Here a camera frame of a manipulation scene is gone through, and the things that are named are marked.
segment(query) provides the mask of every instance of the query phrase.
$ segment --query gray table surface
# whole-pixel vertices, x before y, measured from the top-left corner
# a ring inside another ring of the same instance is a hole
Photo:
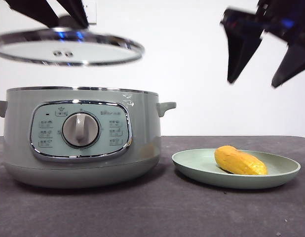
[[[162,137],[159,164],[121,184],[55,190],[14,181],[2,165],[0,237],[305,237],[305,138]],[[175,152],[232,145],[292,158],[297,177],[277,188],[234,190],[191,180]]]

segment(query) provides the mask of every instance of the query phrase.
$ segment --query yellow corn cob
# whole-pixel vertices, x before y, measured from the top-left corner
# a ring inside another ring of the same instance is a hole
[[[233,174],[267,174],[266,165],[258,158],[241,152],[232,146],[222,146],[215,150],[216,163]]]

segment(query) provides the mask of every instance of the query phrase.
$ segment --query white knob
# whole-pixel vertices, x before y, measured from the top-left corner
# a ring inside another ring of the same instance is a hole
[[[98,132],[97,121],[91,115],[85,113],[71,115],[63,125],[65,139],[76,147],[91,144],[97,138]]]

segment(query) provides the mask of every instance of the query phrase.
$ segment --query lid rim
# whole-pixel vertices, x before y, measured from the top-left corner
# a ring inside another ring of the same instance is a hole
[[[119,48],[123,48],[129,51],[135,52],[133,56],[120,57],[116,60],[77,60],[77,61],[62,61],[62,60],[53,60],[53,59],[36,59],[27,56],[17,56],[10,53],[2,52],[2,48],[9,44],[14,43],[27,43],[34,41],[61,41],[61,42],[79,42],[79,43],[93,43],[93,44],[102,44],[110,45]],[[121,63],[128,63],[136,61],[142,58],[142,55],[145,52],[145,48],[127,38],[121,38],[118,36],[108,35],[108,34],[94,34],[88,30],[74,30],[70,28],[50,28],[50,29],[40,29],[36,31],[23,31],[23,32],[14,32],[0,35],[0,57],[28,62],[28,63],[37,63],[44,65],[56,65],[56,66],[102,66],[102,65],[116,65]]]
[[[25,90],[92,90],[92,91],[111,91],[111,92],[132,92],[132,93],[151,94],[158,96],[157,93],[151,91],[109,88],[109,87],[88,87],[88,86],[27,86],[27,87],[14,87],[6,91],[13,92],[13,91],[25,91]]]

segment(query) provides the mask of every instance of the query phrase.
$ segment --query control panel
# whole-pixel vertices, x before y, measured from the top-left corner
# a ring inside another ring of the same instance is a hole
[[[45,159],[107,157],[130,142],[129,114],[121,104],[55,101],[40,105],[33,114],[30,143]]]

